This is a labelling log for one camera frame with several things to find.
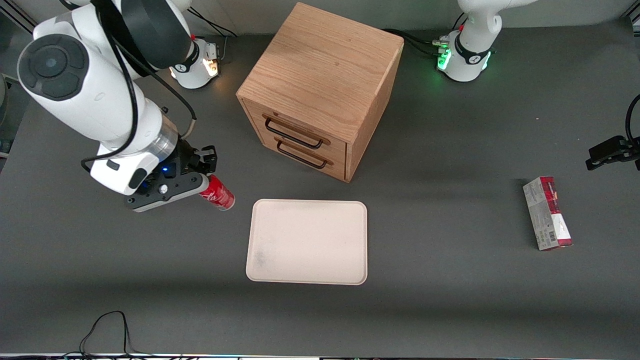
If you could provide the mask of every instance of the drawer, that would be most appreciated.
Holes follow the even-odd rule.
[[[339,158],[326,158],[279,136],[271,136],[267,138],[264,142],[264,146],[277,151],[298,163],[302,163],[308,167],[344,181],[344,156]]]
[[[330,135],[308,129],[303,124],[286,115],[277,113],[263,105],[248,99],[243,99],[253,127],[258,132],[262,143],[266,145],[268,139],[274,136],[285,140],[287,143],[297,145],[305,149],[307,153],[315,154],[321,158],[344,162],[347,145]]]

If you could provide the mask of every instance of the black metal handle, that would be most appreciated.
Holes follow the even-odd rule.
[[[318,140],[318,143],[316,145],[311,145],[310,143],[304,142],[304,141],[302,141],[300,139],[296,139],[295,137],[293,137],[291,135],[285,134],[280,130],[276,130],[276,129],[272,128],[271,126],[269,126],[269,123],[271,123],[271,118],[267,118],[267,121],[265,121],[265,123],[264,123],[264,126],[267,128],[267,130],[271,131],[272,133],[276,133],[276,134],[282,136],[285,139],[288,139],[288,140],[291,140],[291,141],[293,141],[295,143],[298,143],[298,144],[300,144],[302,146],[306,146],[309,149],[317,150],[318,148],[320,148],[320,146],[323,143],[322,139],[320,139],[320,140]]]
[[[314,168],[316,168],[316,169],[318,169],[318,170],[320,170],[320,169],[322,169],[322,168],[324,168],[324,167],[326,166],[326,162],[327,162],[326,160],[324,160],[324,161],[322,162],[322,165],[316,165],[316,164],[312,163],[311,161],[304,160],[303,158],[299,157],[298,155],[291,154],[289,151],[283,150],[283,149],[280,147],[281,145],[282,145],[282,142],[279,140],[279,141],[278,141],[278,146],[276,146],[276,148],[278,149],[278,151],[280,151],[282,154],[285,154],[286,156],[288,156],[288,157],[290,157],[290,158],[294,158],[294,159],[296,159],[296,160],[300,161],[301,163],[307,164],[307,165],[309,165],[310,167],[314,167]]]

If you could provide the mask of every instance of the can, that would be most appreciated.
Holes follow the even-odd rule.
[[[209,176],[209,186],[200,193],[200,196],[222,211],[229,210],[236,203],[234,194],[213,175]]]

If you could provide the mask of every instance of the wooden drawer unit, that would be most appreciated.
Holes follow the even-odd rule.
[[[402,48],[401,37],[298,3],[236,95],[264,146],[350,182]]]

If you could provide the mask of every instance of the red and white box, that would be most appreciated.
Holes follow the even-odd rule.
[[[538,249],[544,251],[573,245],[558,207],[554,177],[541,176],[522,188],[536,231]]]

